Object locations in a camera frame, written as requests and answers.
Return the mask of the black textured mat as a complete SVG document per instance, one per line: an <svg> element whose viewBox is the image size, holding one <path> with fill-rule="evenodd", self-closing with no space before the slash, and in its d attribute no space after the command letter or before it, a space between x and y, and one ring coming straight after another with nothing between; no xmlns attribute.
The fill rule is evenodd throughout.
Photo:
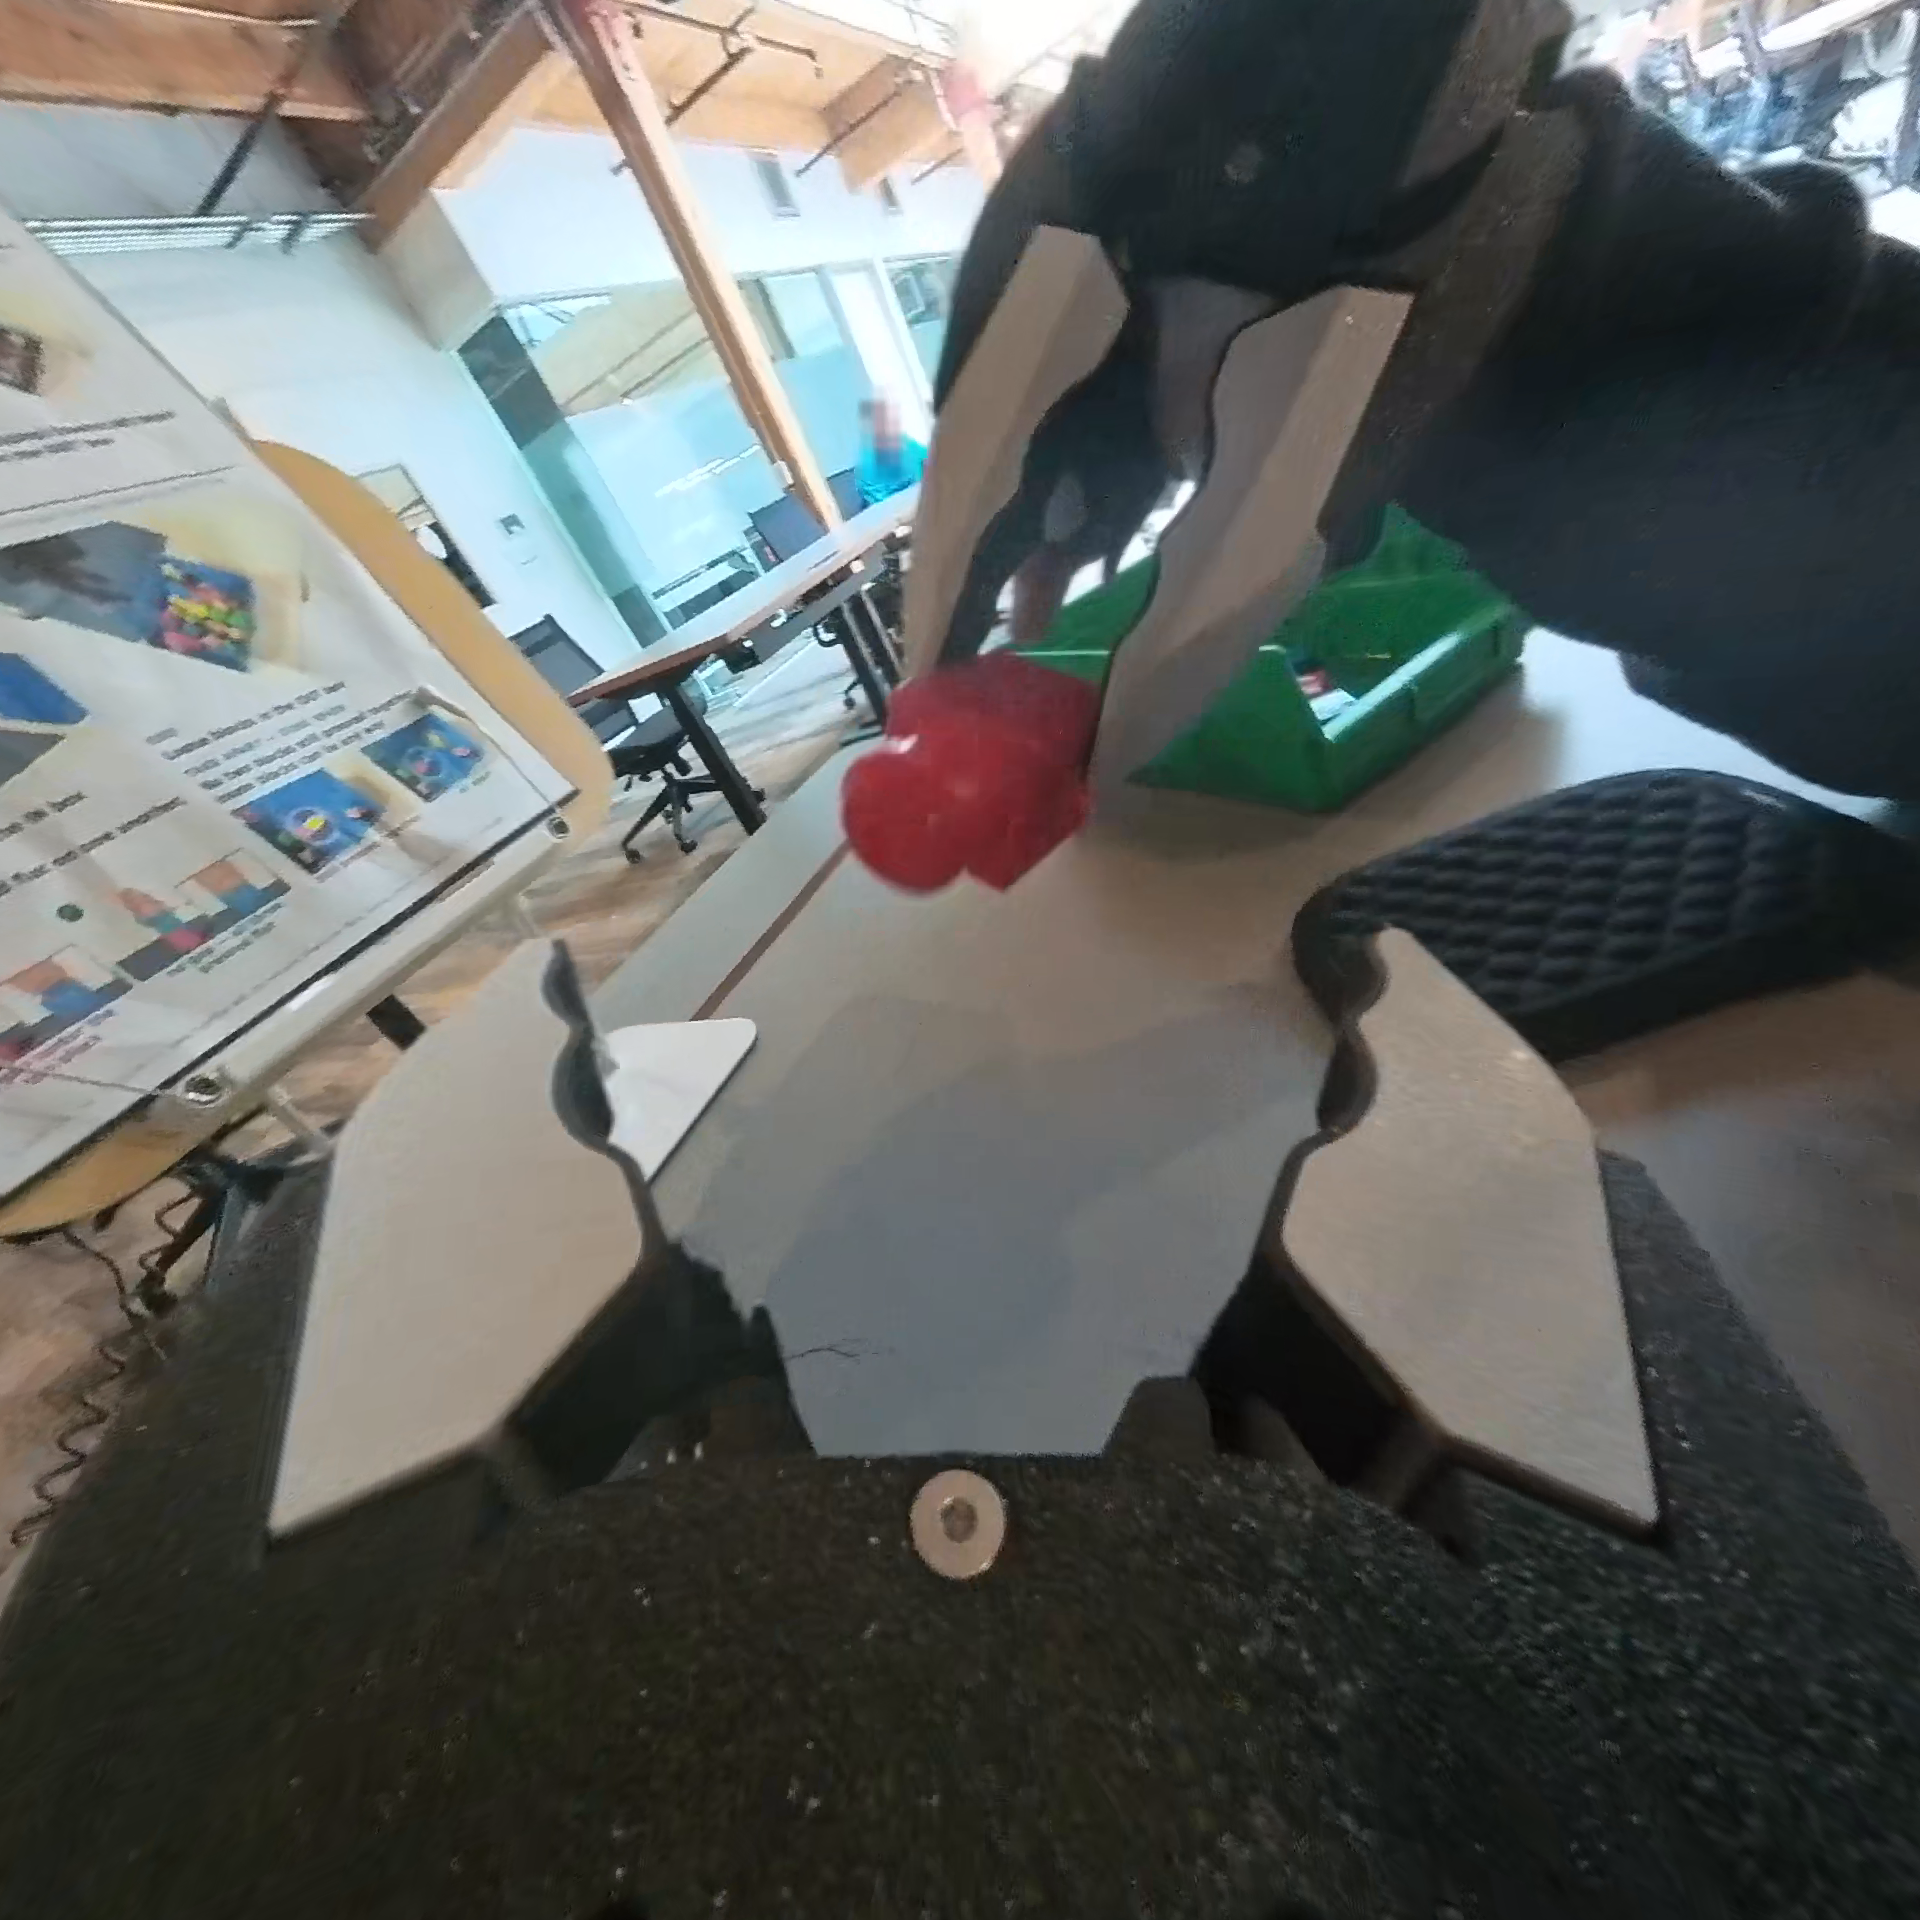
<svg viewBox="0 0 1920 1920"><path fill-rule="evenodd" d="M1551 1065L1915 956L1915 848L1751 780L1612 775L1335 876L1292 963L1331 1019L1401 930Z"/></svg>

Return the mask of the person's right hand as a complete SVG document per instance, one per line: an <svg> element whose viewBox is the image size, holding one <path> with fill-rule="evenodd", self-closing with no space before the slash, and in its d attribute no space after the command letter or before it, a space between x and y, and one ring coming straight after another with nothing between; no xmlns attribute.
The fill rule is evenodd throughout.
<svg viewBox="0 0 1920 1920"><path fill-rule="evenodd" d="M1015 465L1015 490L964 562L939 665L980 655L1002 617L1012 645L1047 636L1075 579L1117 565L1172 480L1155 421L1145 337L1057 400Z"/></svg>

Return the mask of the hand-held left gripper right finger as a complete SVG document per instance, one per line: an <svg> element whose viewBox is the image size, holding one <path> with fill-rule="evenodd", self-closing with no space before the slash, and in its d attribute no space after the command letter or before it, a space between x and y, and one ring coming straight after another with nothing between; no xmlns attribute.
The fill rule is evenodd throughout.
<svg viewBox="0 0 1920 1920"><path fill-rule="evenodd" d="M1415 1457L1618 1535L1665 1521L1586 1114L1534 1045L1385 928L1335 1015L1270 1259L1405 1415Z"/></svg>

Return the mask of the person's right forearm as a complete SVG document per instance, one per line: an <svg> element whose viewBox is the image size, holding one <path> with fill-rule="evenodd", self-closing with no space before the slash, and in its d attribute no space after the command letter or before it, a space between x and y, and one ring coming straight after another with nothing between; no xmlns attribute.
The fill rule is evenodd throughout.
<svg viewBox="0 0 1920 1920"><path fill-rule="evenodd" d="M1396 504L1633 690L1917 797L1917 257L1822 163L1726 171L1586 66L1527 299Z"/></svg>

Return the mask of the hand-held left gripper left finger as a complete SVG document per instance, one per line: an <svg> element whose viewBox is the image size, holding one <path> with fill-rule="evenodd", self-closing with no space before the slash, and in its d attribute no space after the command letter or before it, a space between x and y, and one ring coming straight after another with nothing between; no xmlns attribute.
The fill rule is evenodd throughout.
<svg viewBox="0 0 1920 1920"><path fill-rule="evenodd" d="M563 941L522 945L348 1121L278 1434L293 1544L491 1451L657 1251L659 1160Z"/></svg>

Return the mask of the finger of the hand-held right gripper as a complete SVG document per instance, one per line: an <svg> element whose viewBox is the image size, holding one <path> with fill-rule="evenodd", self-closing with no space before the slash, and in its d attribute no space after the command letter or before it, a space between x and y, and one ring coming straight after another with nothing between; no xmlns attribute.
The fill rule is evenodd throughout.
<svg viewBox="0 0 1920 1920"><path fill-rule="evenodd" d="M1238 327L1207 393L1207 465L1117 643L1093 786L1122 786L1202 721L1317 583L1322 515L1413 298L1333 289Z"/></svg>
<svg viewBox="0 0 1920 1920"><path fill-rule="evenodd" d="M983 648L1043 541L1058 417L1108 359L1126 308L1093 235L1035 228L933 425L903 579L905 671Z"/></svg>

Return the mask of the laminated instruction sheet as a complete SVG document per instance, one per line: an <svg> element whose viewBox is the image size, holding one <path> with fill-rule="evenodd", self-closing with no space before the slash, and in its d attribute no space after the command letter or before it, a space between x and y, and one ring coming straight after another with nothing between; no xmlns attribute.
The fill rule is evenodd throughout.
<svg viewBox="0 0 1920 1920"><path fill-rule="evenodd" d="M5 215L5 1202L222 1115L582 781Z"/></svg>

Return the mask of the red toy block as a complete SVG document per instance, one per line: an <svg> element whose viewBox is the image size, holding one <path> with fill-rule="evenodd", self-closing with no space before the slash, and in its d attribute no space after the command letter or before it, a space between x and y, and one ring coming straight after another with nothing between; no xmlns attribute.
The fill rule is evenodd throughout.
<svg viewBox="0 0 1920 1920"><path fill-rule="evenodd" d="M841 784L850 856L903 893L1009 891L1090 816L1099 688L995 651L903 683Z"/></svg>

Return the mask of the black office chair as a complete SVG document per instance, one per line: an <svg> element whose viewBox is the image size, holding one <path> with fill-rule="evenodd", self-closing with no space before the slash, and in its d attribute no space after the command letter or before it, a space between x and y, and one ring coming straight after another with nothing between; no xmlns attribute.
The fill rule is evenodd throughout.
<svg viewBox="0 0 1920 1920"><path fill-rule="evenodd" d="M602 674L553 617L519 632L513 643L559 696L570 698ZM694 856L698 839L689 827L689 813L694 800L715 797L723 789L698 755L686 713L663 696L650 712L641 712L636 701L602 699L578 708L578 715L604 747L617 792L636 784L653 786L647 810L617 844L621 858L631 864L641 863L637 839L653 823L665 825L686 858Z"/></svg>

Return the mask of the instruction poster board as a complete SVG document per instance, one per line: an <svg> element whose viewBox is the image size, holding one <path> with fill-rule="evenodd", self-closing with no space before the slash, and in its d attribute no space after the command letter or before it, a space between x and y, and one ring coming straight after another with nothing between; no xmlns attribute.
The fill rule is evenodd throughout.
<svg viewBox="0 0 1920 1920"><path fill-rule="evenodd" d="M470 688L481 713L510 724L572 781L572 797L215 1055L201 1073L212 1081L212 1099L172 1088L143 1096L102 1136L5 1193L6 1236L73 1225L125 1202L218 1135L263 1112L289 1071L405 987L466 932L516 909L533 882L607 816L613 778L588 728L395 517L356 480L311 452L275 442L254 442L252 451L418 626L446 671Z"/></svg>

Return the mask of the green plastic bin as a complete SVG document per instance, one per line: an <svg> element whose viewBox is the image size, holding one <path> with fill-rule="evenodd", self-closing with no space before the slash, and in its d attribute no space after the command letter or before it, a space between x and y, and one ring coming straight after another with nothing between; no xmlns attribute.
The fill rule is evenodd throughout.
<svg viewBox="0 0 1920 1920"><path fill-rule="evenodd" d="M1135 786L1327 813L1447 733L1523 661L1529 621L1462 552L1385 508Z"/></svg>

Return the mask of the long wooden desk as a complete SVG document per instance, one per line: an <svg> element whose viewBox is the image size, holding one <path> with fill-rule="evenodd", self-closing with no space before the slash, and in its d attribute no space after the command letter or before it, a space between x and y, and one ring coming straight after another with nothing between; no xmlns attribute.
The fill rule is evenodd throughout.
<svg viewBox="0 0 1920 1920"><path fill-rule="evenodd" d="M636 665L615 667L572 690L567 704L586 713L596 704L657 698L679 722L710 792L729 804L745 835L756 835L766 825L763 794L740 772L703 713L693 708L686 683L708 663L756 661L762 637L788 643L852 608L843 651L873 715L883 719L887 692L899 683L899 661L866 594L879 562L903 544L918 499L921 490L907 487L862 509L724 604L693 617L663 651L653 649Z"/></svg>

